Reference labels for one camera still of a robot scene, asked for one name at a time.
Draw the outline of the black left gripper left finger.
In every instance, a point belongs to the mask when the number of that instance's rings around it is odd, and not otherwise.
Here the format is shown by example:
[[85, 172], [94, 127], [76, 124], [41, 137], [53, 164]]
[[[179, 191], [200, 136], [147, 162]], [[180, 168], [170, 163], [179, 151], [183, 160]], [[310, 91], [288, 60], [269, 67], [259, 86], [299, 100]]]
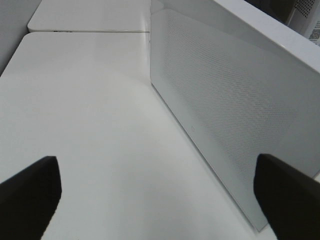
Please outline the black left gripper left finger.
[[45, 156], [0, 184], [0, 238], [40, 240], [62, 196], [56, 156]]

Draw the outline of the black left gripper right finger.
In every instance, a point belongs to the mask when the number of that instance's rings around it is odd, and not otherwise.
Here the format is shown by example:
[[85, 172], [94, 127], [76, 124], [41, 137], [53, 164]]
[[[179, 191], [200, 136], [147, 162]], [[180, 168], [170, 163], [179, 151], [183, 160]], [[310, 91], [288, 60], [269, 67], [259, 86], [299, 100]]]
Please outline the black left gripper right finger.
[[279, 240], [320, 238], [320, 184], [279, 158], [261, 153], [253, 192]]

